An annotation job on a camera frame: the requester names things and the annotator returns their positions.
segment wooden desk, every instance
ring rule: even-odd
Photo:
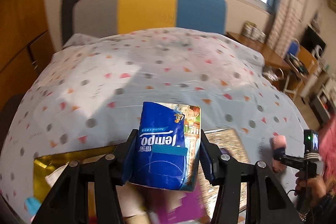
[[[275,53],[266,44],[260,43],[259,41],[254,41],[241,34],[234,32],[227,32],[226,36],[239,42],[257,52],[260,52],[265,59],[265,66],[271,66],[273,68],[280,68],[282,70],[290,70],[290,66],[283,60],[278,54]]]

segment wooden wardrobe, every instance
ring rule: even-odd
[[[43,0],[0,0],[0,111],[25,93],[54,53]]]

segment blue tissue package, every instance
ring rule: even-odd
[[[200,107],[144,102],[130,182],[193,191],[200,142]]]

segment beige curtain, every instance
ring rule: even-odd
[[[300,24],[304,0],[280,0],[279,8],[267,39],[267,45],[282,58]]]

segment floor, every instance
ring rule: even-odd
[[[305,122],[307,123],[309,129],[318,131],[320,129],[320,124],[319,124],[318,120],[316,119],[314,112],[309,107],[308,103],[304,104],[301,100],[301,97],[297,96],[295,101],[294,101],[294,104],[296,105],[296,107],[300,111],[300,113],[303,116]]]

